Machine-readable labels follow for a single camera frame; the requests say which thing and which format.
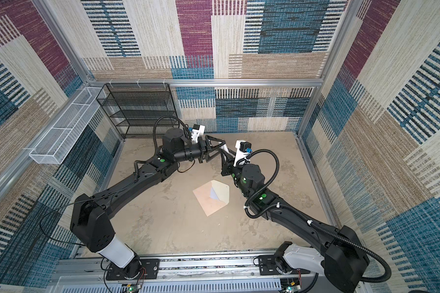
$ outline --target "white wire basket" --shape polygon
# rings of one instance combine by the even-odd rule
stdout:
[[[105,98],[101,88],[86,87],[57,122],[41,138],[29,156],[38,164],[60,165],[99,108],[96,97]]]

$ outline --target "beige floor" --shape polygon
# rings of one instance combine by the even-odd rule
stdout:
[[[213,136],[225,139],[233,150],[237,139],[245,139],[252,143],[253,150],[274,151],[279,157],[280,170],[270,185],[271,190],[311,217],[327,222],[292,132]],[[152,155],[151,139],[127,139],[110,186],[133,172],[134,160]],[[252,163],[260,166],[266,180],[274,172],[275,162],[269,154],[254,156]],[[183,162],[180,170],[190,164]],[[186,173],[175,172],[119,211],[111,220],[117,236],[138,254],[277,248],[283,241],[308,246],[276,223],[248,218],[242,208],[245,198],[231,177],[222,177],[220,172],[220,157],[208,163],[196,162]],[[192,191],[212,179],[230,186],[230,202],[207,217]],[[83,256],[93,254],[87,251]]]

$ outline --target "black cable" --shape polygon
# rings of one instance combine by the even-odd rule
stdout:
[[[276,204],[270,204],[269,206],[267,206],[265,209],[263,209],[258,214],[251,215],[250,218],[256,219],[256,218],[262,216],[266,211],[268,211],[268,210],[270,210],[272,208],[276,208],[276,207],[277,207]],[[283,209],[288,209],[288,210],[294,212],[297,216],[299,216],[300,218],[302,218],[306,222],[310,221],[309,225],[311,226],[311,228],[313,228],[313,229],[315,229],[317,231],[320,231],[320,232],[322,232],[324,234],[327,234],[327,235],[333,237],[334,239],[339,240],[340,242],[346,243],[347,245],[350,245],[350,246],[352,246],[355,249],[358,249],[360,251],[365,252],[367,255],[371,256],[376,261],[378,261],[383,266],[383,268],[385,269],[385,272],[383,273],[383,275],[381,275],[379,277],[374,277],[374,278],[362,277],[362,278],[360,278],[360,281],[367,282],[367,283],[382,283],[382,282],[388,281],[389,278],[391,278],[391,267],[387,264],[387,262],[383,258],[381,258],[381,256],[377,255],[372,250],[370,250],[370,249],[368,249],[368,248],[366,248],[364,246],[361,246],[360,244],[354,243],[354,242],[350,241],[348,238],[342,237],[342,236],[340,236],[339,234],[337,234],[335,232],[331,232],[331,231],[326,230],[325,228],[320,226],[320,224],[318,224],[318,223],[316,223],[314,221],[311,221],[308,218],[308,216],[306,216],[306,214],[304,214],[300,210],[292,207],[289,204],[286,204],[286,203],[282,204],[282,203],[280,203],[279,207],[283,208]]]
[[[147,161],[139,161],[139,160],[135,160],[134,161],[134,169],[135,169],[135,172],[134,172],[134,182],[137,182],[138,181],[138,164],[145,164]]]
[[[50,212],[48,212],[47,214],[45,214],[45,215],[39,220],[39,229],[41,229],[42,234],[44,234],[44,236],[46,236],[47,238],[52,239],[52,240],[57,241],[57,242],[85,246],[85,245],[82,244],[82,243],[68,242],[68,241],[63,241],[63,240],[59,240],[59,239],[55,239],[55,238],[53,238],[53,237],[50,237],[49,235],[47,235],[46,232],[44,232],[44,229],[43,229],[43,226],[42,226],[42,222],[43,222],[43,220],[44,220],[47,216],[49,216],[50,214],[52,214],[52,213],[55,212],[55,211],[58,211],[59,209],[66,208],[66,207],[68,207],[68,206],[71,206],[72,204],[81,203],[81,202],[87,202],[87,201],[88,201],[88,199],[85,199],[84,201],[79,201],[79,202],[71,202],[71,203],[65,204],[65,205],[63,205],[63,206],[60,206],[60,207],[58,207],[58,208],[56,208],[56,209],[53,209],[52,211],[50,211]]]
[[[179,123],[181,123],[183,128],[184,128],[184,135],[186,135],[186,133],[187,133],[188,136],[186,138],[191,140],[191,133],[189,131],[189,128],[187,127],[186,124],[184,124],[184,122],[181,121],[181,119],[179,119],[178,117],[175,117],[175,116],[171,116],[171,115],[166,115],[166,116],[160,117],[155,122],[155,125],[153,125],[153,144],[155,145],[155,155],[157,154],[157,149],[158,149],[158,143],[157,143],[157,137],[156,137],[156,131],[157,131],[158,122],[161,121],[162,119],[165,119],[165,118],[175,119]]]
[[[121,192],[121,191],[126,190],[126,189],[129,188],[130,186],[131,186],[131,184],[129,184],[129,185],[125,186],[124,188],[121,188],[121,189],[119,189],[119,190],[117,190],[117,191],[111,192],[111,193],[109,193],[109,194],[107,194],[107,195],[105,195],[105,196],[101,196],[101,197],[99,197],[99,198],[90,198],[90,199],[85,199],[85,200],[82,200],[82,201],[79,201],[79,202],[71,202],[71,203],[65,204],[65,205],[63,205],[63,206],[60,206],[60,207],[58,207],[58,208],[55,208],[55,209],[53,209],[52,211],[50,211],[50,212],[48,212],[47,214],[45,214],[45,215],[39,220],[39,229],[41,230],[41,233],[42,233],[45,237],[47,237],[47,238],[49,238],[49,239],[52,239],[52,240],[54,240],[54,241],[57,241],[57,242],[60,242],[60,243],[67,243],[67,244],[73,244],[73,245],[81,245],[81,246],[85,246],[83,243],[68,242],[68,241],[63,241],[63,240],[59,240],[59,239],[55,239],[55,238],[53,238],[53,237],[50,237],[49,235],[47,235],[46,232],[44,232],[44,229],[43,229],[43,226],[42,226],[42,222],[43,222],[43,220],[44,220],[46,217],[48,217],[50,214],[52,214],[53,212],[58,211],[59,209],[66,208],[66,207],[71,206],[71,205],[76,204],[76,203],[88,202],[88,201],[90,201],[90,200],[98,200],[98,199],[102,199],[102,198],[108,197],[108,196],[110,196],[110,195],[115,195],[115,194],[118,193],[118,192]]]
[[[311,281],[311,284],[308,285],[308,287],[306,287],[303,290],[299,290],[297,293],[306,293],[306,292],[310,291],[311,289],[313,289],[314,284],[316,284],[317,280],[318,280],[318,273],[314,274],[314,278]]]
[[[102,271],[106,271],[105,269],[103,269],[103,261],[104,261],[105,259],[107,259],[107,258],[105,258],[105,257],[103,256],[103,259],[102,259],[101,262],[99,263],[99,267],[101,268]]]
[[[196,163],[196,161],[194,160],[194,162],[192,163],[191,167],[189,167],[187,170],[179,171],[180,164],[179,164],[179,162],[178,162],[178,172],[179,172],[179,173],[184,173],[184,172],[189,171],[189,169],[192,168],[192,166],[193,166],[195,163]]]
[[[279,173],[279,167],[280,167],[280,164],[279,164],[279,158],[278,158],[277,155],[276,155],[273,151],[271,151],[270,149],[258,149],[258,150],[256,150],[256,151],[252,152],[251,154],[247,155],[246,158],[247,158],[247,159],[250,159],[250,158],[252,158],[254,155],[257,155],[257,154],[259,154],[259,153],[263,153],[263,152],[269,153],[269,154],[271,154],[271,155],[274,157],[274,160],[275,160],[275,171],[274,171],[274,174],[272,174],[272,177],[269,179],[269,181],[266,182],[266,184],[264,184],[263,187],[261,187],[261,188],[259,188],[258,190],[256,190],[256,192],[253,193],[252,196],[248,197],[248,199],[247,199],[246,202],[244,203],[244,206],[246,207],[246,208],[244,208],[244,210],[246,211],[246,214],[248,215],[248,217],[250,217],[251,214],[249,213],[247,207],[250,205],[250,203],[251,203],[253,200],[256,199],[256,197],[258,197],[258,196],[262,193],[262,191],[263,191],[267,186],[269,186],[269,185],[272,183],[272,181],[274,181],[274,179],[277,177],[277,174]]]
[[[109,268],[110,265],[111,265],[111,263],[109,263],[109,264],[107,265],[106,269],[104,270],[104,273],[103,273],[103,282],[104,282],[104,285],[106,286],[106,289],[107,289],[110,293],[112,293],[111,289],[109,289],[109,287],[108,287],[107,284],[106,284],[106,272],[107,272],[107,269]]]

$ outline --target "metal slotted panel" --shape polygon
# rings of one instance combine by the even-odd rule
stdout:
[[[205,280],[205,281],[176,281],[166,284],[149,283],[142,287],[143,293],[214,293],[214,292],[276,292],[281,290],[280,280],[268,279],[239,279],[239,280]]]
[[[108,284],[112,293],[123,293],[127,287],[121,284]],[[227,293],[227,292],[277,292],[281,290],[280,279],[236,279],[203,281],[145,282],[141,293]],[[106,293],[104,285],[65,285],[62,293]]]

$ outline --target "mounting plate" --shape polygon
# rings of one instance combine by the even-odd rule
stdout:
[[[280,275],[281,273],[277,270],[277,266],[275,264],[274,255],[259,255],[259,273],[261,276],[271,276],[271,275]],[[309,270],[299,269],[302,275],[309,274]],[[297,275],[298,269],[295,269],[290,273],[291,275]]]
[[[157,278],[158,275],[158,269],[159,269],[159,263],[160,260],[158,258],[153,259],[140,259],[140,263],[142,267],[145,268],[145,280],[154,280]],[[109,266],[109,270],[106,273],[106,281],[120,281],[120,280],[127,280],[122,275],[118,274],[119,267],[117,267],[114,263],[112,263]]]

